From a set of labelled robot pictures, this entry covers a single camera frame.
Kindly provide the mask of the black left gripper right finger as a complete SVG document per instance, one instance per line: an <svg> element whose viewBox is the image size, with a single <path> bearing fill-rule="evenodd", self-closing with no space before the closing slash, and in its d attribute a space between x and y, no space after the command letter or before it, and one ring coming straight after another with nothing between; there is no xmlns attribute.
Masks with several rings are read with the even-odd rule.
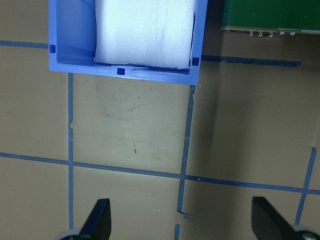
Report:
<svg viewBox="0 0 320 240"><path fill-rule="evenodd" d="M301 235L262 196L252 198L251 228L258 240L302 240Z"/></svg>

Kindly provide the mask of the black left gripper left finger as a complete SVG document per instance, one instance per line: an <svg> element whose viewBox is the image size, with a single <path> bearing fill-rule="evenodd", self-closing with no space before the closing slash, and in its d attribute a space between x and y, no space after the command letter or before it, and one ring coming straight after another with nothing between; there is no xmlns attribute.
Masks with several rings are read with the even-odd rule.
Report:
<svg viewBox="0 0 320 240"><path fill-rule="evenodd" d="M112 230L109 198L98 199L78 236L80 240L108 240Z"/></svg>

